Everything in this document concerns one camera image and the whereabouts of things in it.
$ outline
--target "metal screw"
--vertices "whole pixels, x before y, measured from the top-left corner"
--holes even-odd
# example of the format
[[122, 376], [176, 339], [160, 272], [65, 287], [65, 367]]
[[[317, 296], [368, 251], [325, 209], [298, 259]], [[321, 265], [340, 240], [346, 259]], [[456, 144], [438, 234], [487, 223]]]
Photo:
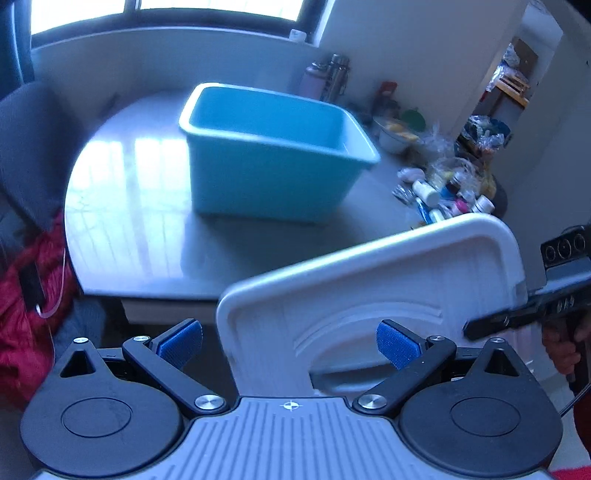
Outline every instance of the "metal screw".
[[195, 399], [195, 406], [199, 410], [217, 410], [224, 406], [226, 401], [219, 395], [201, 395]]
[[375, 393], [363, 395], [362, 397], [359, 397], [357, 402], [367, 410], [377, 410], [379, 408], [384, 408], [388, 404], [388, 400], [382, 395], [376, 395]]

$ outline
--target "chair backrest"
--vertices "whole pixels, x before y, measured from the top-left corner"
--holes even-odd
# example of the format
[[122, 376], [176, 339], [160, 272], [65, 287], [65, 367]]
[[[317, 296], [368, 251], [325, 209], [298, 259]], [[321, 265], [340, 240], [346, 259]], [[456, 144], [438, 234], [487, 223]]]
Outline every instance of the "chair backrest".
[[43, 230], [63, 208], [66, 186], [83, 145], [82, 127], [42, 82], [0, 100], [0, 190]]
[[[354, 397], [390, 373], [381, 320], [468, 346], [465, 322], [526, 301], [513, 234], [470, 214], [235, 284], [216, 321], [241, 395]], [[504, 336], [531, 360], [527, 330]]]

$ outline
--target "ribbed gray surface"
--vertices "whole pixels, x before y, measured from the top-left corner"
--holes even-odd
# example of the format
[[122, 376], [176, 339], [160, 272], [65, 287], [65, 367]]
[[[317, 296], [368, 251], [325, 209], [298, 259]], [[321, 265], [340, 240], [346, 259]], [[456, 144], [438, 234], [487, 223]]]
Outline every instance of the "ribbed gray surface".
[[[288, 410], [284, 405], [297, 403]], [[50, 480], [49, 474], [38, 480]], [[196, 421], [168, 458], [134, 480], [448, 480], [415, 457], [388, 420], [341, 398], [243, 398], [233, 412]], [[547, 480], [535, 473], [528, 480]]]

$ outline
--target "green lid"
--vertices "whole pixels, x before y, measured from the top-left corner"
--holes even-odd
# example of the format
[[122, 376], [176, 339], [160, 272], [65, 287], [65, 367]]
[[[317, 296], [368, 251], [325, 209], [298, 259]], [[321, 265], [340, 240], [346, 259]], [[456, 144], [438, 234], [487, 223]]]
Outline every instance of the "green lid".
[[425, 118], [418, 113], [418, 110], [406, 110], [401, 116], [400, 120], [408, 125], [409, 128], [415, 132], [424, 132], [427, 128], [427, 122]]

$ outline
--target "blue plastic basin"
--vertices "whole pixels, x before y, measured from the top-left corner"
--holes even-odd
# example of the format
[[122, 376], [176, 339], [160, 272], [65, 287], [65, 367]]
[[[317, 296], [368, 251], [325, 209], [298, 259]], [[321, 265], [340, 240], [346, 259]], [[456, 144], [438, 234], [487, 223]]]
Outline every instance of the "blue plastic basin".
[[380, 161], [348, 112], [293, 95], [204, 83], [179, 123], [200, 213], [322, 222]]

